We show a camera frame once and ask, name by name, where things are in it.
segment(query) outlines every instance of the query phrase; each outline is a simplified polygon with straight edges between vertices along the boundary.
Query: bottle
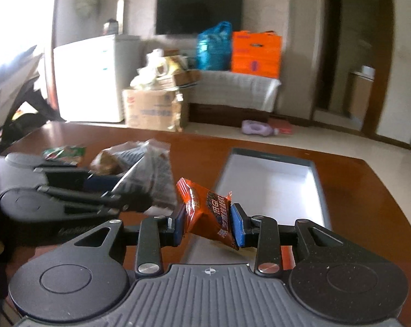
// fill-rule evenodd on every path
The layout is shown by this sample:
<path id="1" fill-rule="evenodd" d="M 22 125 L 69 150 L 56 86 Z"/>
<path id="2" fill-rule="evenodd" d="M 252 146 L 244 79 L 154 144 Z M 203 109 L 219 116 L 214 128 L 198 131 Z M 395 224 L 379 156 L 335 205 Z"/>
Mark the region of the bottle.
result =
<path id="1" fill-rule="evenodd" d="M 104 23 L 104 28 L 102 29 L 102 35 L 108 36 L 109 34 L 119 33 L 119 23 L 117 20 L 111 18 L 106 23 Z"/>

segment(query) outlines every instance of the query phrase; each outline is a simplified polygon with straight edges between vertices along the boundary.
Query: snack bag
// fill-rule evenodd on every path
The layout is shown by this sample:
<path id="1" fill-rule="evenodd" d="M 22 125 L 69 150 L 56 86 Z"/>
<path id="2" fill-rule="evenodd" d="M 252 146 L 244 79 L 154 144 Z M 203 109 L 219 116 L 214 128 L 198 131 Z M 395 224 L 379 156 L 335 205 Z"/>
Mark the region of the snack bag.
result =
<path id="1" fill-rule="evenodd" d="M 185 232 L 239 249 L 231 233 L 229 198 L 184 178 L 177 182 L 177 188 L 186 204 Z"/>
<path id="2" fill-rule="evenodd" d="M 85 152 L 84 146 L 60 146 L 44 150 L 42 157 L 45 160 L 59 160 L 66 164 L 78 165 L 83 160 Z"/>

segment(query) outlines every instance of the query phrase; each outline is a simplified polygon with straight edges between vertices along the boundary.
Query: doorway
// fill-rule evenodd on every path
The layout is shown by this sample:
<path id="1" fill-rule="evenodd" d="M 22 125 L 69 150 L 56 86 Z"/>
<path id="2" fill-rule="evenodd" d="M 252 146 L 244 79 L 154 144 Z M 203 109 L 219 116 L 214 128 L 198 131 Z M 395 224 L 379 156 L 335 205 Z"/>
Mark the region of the doorway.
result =
<path id="1" fill-rule="evenodd" d="M 342 0 L 325 0 L 323 62 L 320 65 L 320 89 L 316 107 L 328 110 L 333 93 L 337 54 L 340 47 Z"/>
<path id="2" fill-rule="evenodd" d="M 375 135 L 390 72 L 393 28 L 392 0 L 325 0 L 312 120 Z"/>

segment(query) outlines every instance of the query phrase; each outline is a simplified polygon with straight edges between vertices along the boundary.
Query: wooden table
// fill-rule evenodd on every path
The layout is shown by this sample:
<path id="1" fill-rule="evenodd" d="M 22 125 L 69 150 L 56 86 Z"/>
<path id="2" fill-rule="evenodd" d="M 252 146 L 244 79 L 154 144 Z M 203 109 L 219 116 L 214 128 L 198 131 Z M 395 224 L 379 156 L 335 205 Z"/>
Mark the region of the wooden table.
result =
<path id="1" fill-rule="evenodd" d="M 157 139 L 171 144 L 174 179 L 186 177 L 213 188 L 231 148 L 240 147 L 314 161 L 324 190 L 333 231 L 400 266 L 408 277 L 410 293 L 400 321 L 411 326 L 411 226 L 380 179 L 361 159 L 304 149 L 214 138 L 183 133 L 120 129 L 52 122 L 13 144 L 6 153 L 40 154 L 48 147 L 87 146 L 84 164 L 97 153 L 126 141 Z M 137 213 L 123 213 L 126 225 L 138 223 Z M 165 264 L 178 262 L 188 240 L 178 248 L 162 250 Z M 131 268 L 134 248 L 125 266 Z"/>

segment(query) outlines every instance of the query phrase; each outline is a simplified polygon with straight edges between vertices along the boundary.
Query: blue gripper pad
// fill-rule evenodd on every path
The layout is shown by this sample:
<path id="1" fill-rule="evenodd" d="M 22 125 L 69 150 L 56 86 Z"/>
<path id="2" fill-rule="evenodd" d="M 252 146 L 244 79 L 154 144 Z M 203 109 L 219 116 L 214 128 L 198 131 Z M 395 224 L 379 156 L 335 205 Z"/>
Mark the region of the blue gripper pad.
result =
<path id="1" fill-rule="evenodd" d="M 181 244 L 184 235 L 186 206 L 180 205 L 171 215 L 174 222 L 174 246 Z"/>
<path id="2" fill-rule="evenodd" d="M 91 175 L 84 181 L 83 190 L 91 193 L 104 193 L 111 191 L 118 183 L 120 177 L 116 175 Z"/>
<path id="3" fill-rule="evenodd" d="M 230 207 L 230 212 L 231 226 L 235 241 L 240 248 L 244 248 L 246 234 L 251 229 L 250 218 L 243 211 L 239 203 L 232 204 Z"/>

